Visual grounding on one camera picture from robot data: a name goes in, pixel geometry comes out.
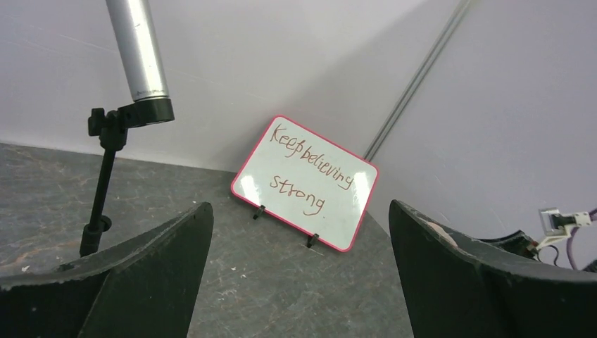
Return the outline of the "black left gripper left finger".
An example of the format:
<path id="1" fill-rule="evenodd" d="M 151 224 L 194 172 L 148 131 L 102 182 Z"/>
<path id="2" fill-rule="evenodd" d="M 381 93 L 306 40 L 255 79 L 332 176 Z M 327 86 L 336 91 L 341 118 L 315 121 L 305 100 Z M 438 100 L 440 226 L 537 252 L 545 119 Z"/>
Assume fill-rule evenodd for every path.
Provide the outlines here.
<path id="1" fill-rule="evenodd" d="M 1 336 L 186 337 L 213 226 L 203 202 L 53 270 L 1 278 Z"/>

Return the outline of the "pink framed whiteboard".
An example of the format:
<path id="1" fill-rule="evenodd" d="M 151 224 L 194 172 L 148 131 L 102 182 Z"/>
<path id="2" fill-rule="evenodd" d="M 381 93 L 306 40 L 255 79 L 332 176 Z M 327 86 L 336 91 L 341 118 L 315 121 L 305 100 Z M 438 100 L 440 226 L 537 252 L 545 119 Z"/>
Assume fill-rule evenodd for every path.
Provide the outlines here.
<path id="1" fill-rule="evenodd" d="M 340 252 L 352 249 L 377 167 L 276 115 L 233 179 L 233 195 Z"/>

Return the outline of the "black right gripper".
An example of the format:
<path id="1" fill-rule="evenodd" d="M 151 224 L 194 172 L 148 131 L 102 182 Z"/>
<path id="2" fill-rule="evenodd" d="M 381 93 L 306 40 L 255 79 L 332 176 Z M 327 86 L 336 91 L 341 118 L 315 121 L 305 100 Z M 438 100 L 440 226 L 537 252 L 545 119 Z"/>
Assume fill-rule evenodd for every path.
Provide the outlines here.
<path id="1" fill-rule="evenodd" d="M 481 242 L 529 259 L 535 259 L 538 255 L 536 241 L 522 230 L 495 239 L 481 239 Z"/>

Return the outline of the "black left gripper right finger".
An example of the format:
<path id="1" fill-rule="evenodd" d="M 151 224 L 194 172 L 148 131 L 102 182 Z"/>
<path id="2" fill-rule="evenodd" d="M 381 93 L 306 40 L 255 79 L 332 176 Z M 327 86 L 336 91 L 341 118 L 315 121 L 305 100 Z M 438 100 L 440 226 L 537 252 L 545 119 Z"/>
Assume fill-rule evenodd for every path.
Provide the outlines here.
<path id="1" fill-rule="evenodd" d="M 389 229 L 416 337 L 595 337 L 596 274 L 441 225 L 401 201 Z"/>

